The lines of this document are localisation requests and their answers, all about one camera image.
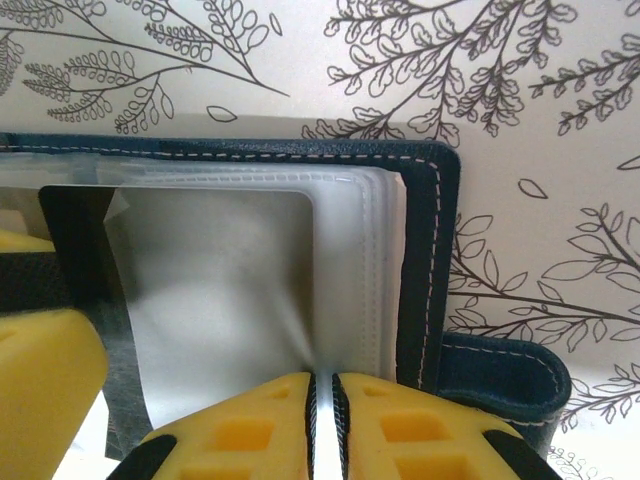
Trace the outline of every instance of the yellow foam pad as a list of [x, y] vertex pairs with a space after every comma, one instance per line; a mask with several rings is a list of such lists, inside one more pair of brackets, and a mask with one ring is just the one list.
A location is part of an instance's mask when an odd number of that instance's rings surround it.
[[154, 480], [306, 480], [308, 373], [280, 377], [154, 430], [178, 442]]
[[0, 229], [0, 253], [53, 251], [53, 243], [48, 240]]
[[351, 480], [518, 480], [482, 436], [520, 435], [475, 409], [366, 375], [340, 375], [349, 398]]
[[51, 478], [106, 376], [106, 352], [81, 313], [0, 318], [0, 478]]

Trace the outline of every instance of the leaf pattern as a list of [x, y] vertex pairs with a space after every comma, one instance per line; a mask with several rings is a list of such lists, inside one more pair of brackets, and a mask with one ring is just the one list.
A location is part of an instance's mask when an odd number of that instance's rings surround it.
[[[474, 9], [470, 0], [439, 6], [389, 0], [352, 0], [329, 19], [324, 34], [344, 33], [350, 45], [351, 67], [331, 65], [331, 85], [341, 86], [347, 96], [384, 97], [398, 87], [398, 101], [367, 122], [341, 118], [335, 124], [318, 120], [305, 125], [305, 138], [404, 138], [418, 134], [457, 147], [456, 122], [480, 122], [496, 137], [500, 126], [520, 123], [524, 109], [516, 73], [528, 64], [544, 68], [546, 48], [562, 42], [562, 24], [576, 20], [577, 11], [547, 0], [487, 0], [476, 16], [456, 24], [458, 9]], [[507, 55], [515, 50], [517, 55]], [[457, 58], [469, 62], [486, 59], [488, 66], [466, 77]], [[422, 113], [405, 122], [406, 128], [390, 127], [401, 111], [418, 108]]]
[[559, 98], [569, 92], [576, 93], [591, 86], [590, 99], [577, 100], [577, 110], [564, 111], [559, 122], [558, 135], [572, 128], [582, 130], [589, 120], [607, 120], [613, 112], [624, 110], [633, 100], [633, 87], [640, 76], [640, 36], [625, 33], [620, 39], [618, 51], [604, 50], [601, 60], [581, 58], [577, 68], [562, 67], [556, 77], [543, 75], [541, 82], [531, 85], [532, 97], [538, 98], [546, 90], [552, 90]]
[[[109, 16], [109, 3], [103, 0], [2, 0], [0, 19], [15, 26], [0, 26], [0, 96], [11, 86], [25, 54], [15, 37], [33, 33], [48, 35], [52, 40], [63, 37], [95, 42], [103, 47], [69, 58], [61, 66], [35, 62], [25, 65], [27, 73], [32, 75], [23, 80], [28, 89], [65, 103], [47, 109], [51, 118], [61, 122], [98, 121], [118, 109], [120, 113], [114, 114], [117, 133], [146, 132], [162, 119], [174, 118], [173, 100], [162, 79], [180, 70], [225, 75], [282, 94], [255, 76], [247, 58], [251, 50], [267, 40], [272, 30], [282, 35], [277, 16], [269, 14], [268, 26], [260, 23], [256, 11], [246, 8], [243, 0], [197, 1], [206, 14], [204, 23], [185, 17], [174, 8], [171, 0], [116, 0], [115, 3], [144, 17], [145, 32], [157, 44], [156, 48], [149, 48], [119, 39], [124, 31], [117, 28], [118, 22], [100, 24], [111, 25], [113, 34], [95, 23], [96, 18]], [[74, 26], [78, 22], [84, 26], [76, 32]], [[84, 35], [87, 28], [94, 37]], [[226, 56], [236, 66], [223, 69], [211, 65], [214, 52]], [[163, 60], [156, 62], [158, 64], [170, 64], [141, 73], [136, 63], [143, 57]], [[126, 91], [129, 95], [124, 106], [113, 106], [117, 91]], [[207, 113], [219, 122], [237, 118], [226, 107], [217, 107], [220, 110], [213, 114], [211, 108], [214, 107], [208, 107]]]
[[585, 459], [579, 458], [573, 452], [564, 448], [551, 446], [547, 461], [562, 476], [563, 480], [613, 480], [602, 477], [595, 467], [588, 467]]
[[[576, 226], [580, 233], [567, 240], [576, 257], [550, 266], [534, 282], [530, 272], [525, 271], [511, 273], [504, 284], [499, 280], [502, 272], [496, 255], [484, 238], [493, 224], [493, 216], [463, 221], [458, 215], [449, 295], [467, 300], [463, 309], [456, 308], [448, 316], [449, 330], [536, 341], [542, 345], [562, 342], [569, 354], [588, 340], [594, 344], [640, 340], [640, 221], [636, 216], [612, 209], [608, 203], [599, 208], [584, 207], [580, 213], [584, 220]], [[597, 277], [624, 290], [635, 296], [636, 301], [620, 313], [564, 298], [562, 282], [579, 282], [587, 277]], [[537, 289], [537, 295], [529, 294], [532, 287]], [[507, 321], [486, 321], [494, 315], [482, 313], [484, 300], [508, 305]], [[640, 367], [632, 363], [630, 369], [617, 365], [615, 369], [617, 377], [593, 387], [574, 379], [577, 396], [563, 413], [565, 431], [578, 425], [582, 411], [600, 411], [605, 421], [611, 423], [617, 415], [625, 417], [632, 405], [640, 402]]]

